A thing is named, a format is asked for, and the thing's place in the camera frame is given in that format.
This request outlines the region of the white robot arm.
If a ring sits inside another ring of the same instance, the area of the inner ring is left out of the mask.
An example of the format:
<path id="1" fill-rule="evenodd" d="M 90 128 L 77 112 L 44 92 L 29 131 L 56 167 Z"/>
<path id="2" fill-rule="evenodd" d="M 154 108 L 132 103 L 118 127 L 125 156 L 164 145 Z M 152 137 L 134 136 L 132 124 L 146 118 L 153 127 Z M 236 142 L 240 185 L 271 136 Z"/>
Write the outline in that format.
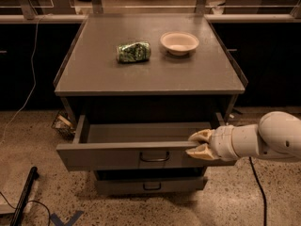
<path id="1" fill-rule="evenodd" d="M 198 144 L 186 153 L 196 159 L 236 161 L 243 157 L 280 162 L 301 160 L 301 120 L 292 114 L 273 111 L 257 124 L 223 125 L 193 134 Z"/>

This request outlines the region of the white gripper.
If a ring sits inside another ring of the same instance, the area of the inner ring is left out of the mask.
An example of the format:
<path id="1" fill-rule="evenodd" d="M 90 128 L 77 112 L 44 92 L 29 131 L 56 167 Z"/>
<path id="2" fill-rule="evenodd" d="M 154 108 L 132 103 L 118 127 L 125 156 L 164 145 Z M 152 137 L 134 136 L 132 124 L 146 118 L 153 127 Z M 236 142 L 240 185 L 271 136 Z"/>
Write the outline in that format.
<path id="1" fill-rule="evenodd" d="M 232 145 L 232 125 L 219 126 L 215 130 L 204 129 L 191 135 L 189 141 L 205 142 L 196 148 L 188 149 L 185 152 L 196 159 L 234 161 L 239 158 Z"/>

